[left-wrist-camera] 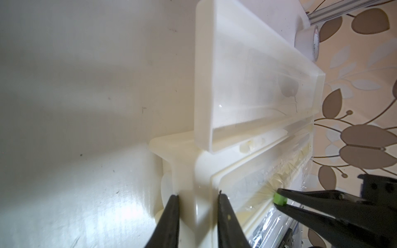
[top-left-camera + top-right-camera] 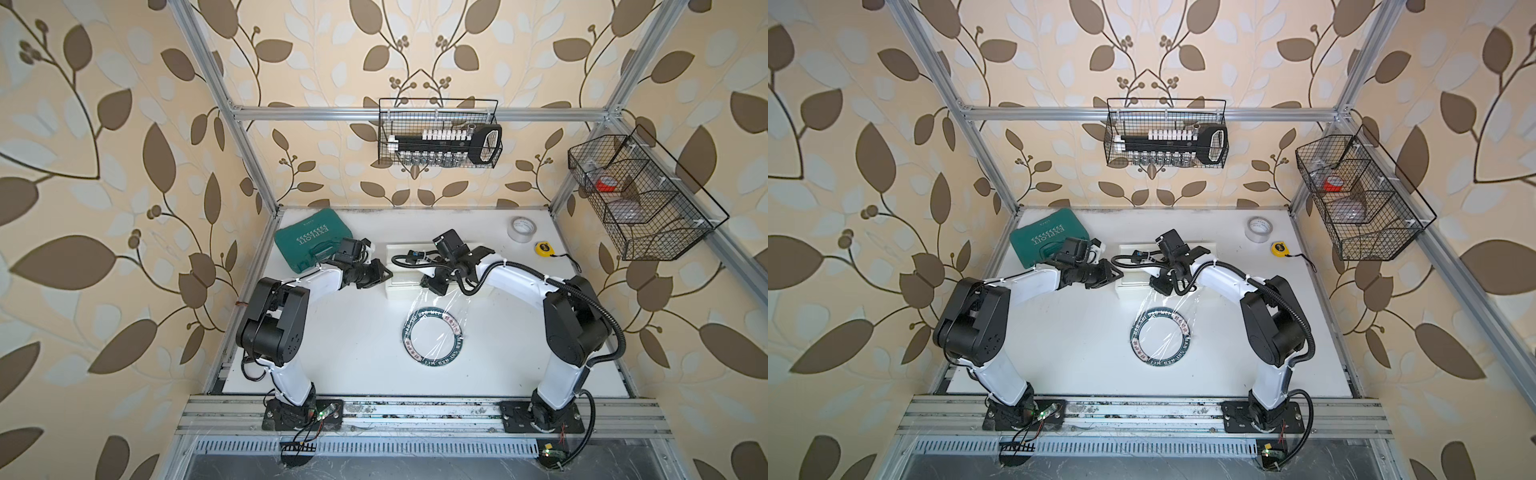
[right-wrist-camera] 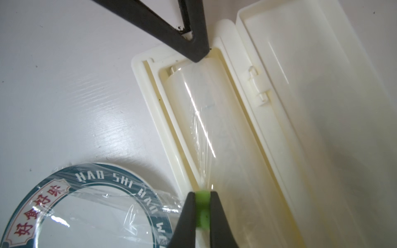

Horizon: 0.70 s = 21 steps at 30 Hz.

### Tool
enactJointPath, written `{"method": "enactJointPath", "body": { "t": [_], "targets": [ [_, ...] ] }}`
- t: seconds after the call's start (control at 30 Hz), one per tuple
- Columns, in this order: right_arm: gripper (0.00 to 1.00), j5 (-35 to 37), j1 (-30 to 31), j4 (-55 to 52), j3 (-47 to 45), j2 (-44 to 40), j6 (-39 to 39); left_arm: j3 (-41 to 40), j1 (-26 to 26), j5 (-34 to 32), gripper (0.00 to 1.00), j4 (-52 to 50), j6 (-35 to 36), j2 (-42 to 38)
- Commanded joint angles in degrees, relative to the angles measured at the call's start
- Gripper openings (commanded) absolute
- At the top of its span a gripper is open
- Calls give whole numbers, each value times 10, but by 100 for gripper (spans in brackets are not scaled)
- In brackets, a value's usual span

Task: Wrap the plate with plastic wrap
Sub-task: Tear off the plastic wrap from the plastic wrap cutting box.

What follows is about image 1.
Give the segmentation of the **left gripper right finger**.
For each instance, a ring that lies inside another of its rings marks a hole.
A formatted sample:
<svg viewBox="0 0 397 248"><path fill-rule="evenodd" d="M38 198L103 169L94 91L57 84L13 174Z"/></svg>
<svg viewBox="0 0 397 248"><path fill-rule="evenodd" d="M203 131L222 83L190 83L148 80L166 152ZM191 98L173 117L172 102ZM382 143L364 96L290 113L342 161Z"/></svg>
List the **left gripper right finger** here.
<svg viewBox="0 0 397 248"><path fill-rule="evenodd" d="M217 230L219 248L250 248L226 194L218 195Z"/></svg>

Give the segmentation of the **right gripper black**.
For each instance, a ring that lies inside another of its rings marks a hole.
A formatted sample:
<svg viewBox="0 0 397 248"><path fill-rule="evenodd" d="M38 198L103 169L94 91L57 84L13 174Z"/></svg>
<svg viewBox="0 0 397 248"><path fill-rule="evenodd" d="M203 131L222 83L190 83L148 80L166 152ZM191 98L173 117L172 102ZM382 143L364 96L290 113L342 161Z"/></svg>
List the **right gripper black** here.
<svg viewBox="0 0 397 248"><path fill-rule="evenodd" d="M345 203L368 205L367 217L377 229L397 228L397 180L390 177L361 174L360 197L338 190L301 192L279 188L276 200L290 199L305 206ZM386 238L365 229L344 224L334 218L294 207L277 205L280 212L316 232L336 248L395 248L397 238Z"/></svg>

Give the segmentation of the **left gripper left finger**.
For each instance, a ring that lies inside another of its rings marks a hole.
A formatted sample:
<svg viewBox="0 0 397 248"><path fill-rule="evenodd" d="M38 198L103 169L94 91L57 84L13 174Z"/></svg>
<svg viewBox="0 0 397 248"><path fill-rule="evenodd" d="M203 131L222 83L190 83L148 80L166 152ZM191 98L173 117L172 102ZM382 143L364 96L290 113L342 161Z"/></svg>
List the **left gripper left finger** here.
<svg viewBox="0 0 397 248"><path fill-rule="evenodd" d="M179 196L171 195L146 248L178 248L180 227Z"/></svg>

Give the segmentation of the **white plastic wrap dispenser box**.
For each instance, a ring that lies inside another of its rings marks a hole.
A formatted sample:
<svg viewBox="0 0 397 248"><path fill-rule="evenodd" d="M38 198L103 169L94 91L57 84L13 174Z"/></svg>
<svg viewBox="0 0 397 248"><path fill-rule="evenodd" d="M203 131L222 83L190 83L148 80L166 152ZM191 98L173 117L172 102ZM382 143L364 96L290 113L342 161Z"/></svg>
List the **white plastic wrap dispenser box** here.
<svg viewBox="0 0 397 248"><path fill-rule="evenodd" d="M197 4L194 129L149 144L163 161L164 208L171 195L179 196L178 248L218 248L219 193L240 224L256 174L299 149L313 151L325 74L295 48L295 36L314 24L301 8L277 22L291 30L291 41L239 1ZM293 220L276 248L300 242Z"/></svg>

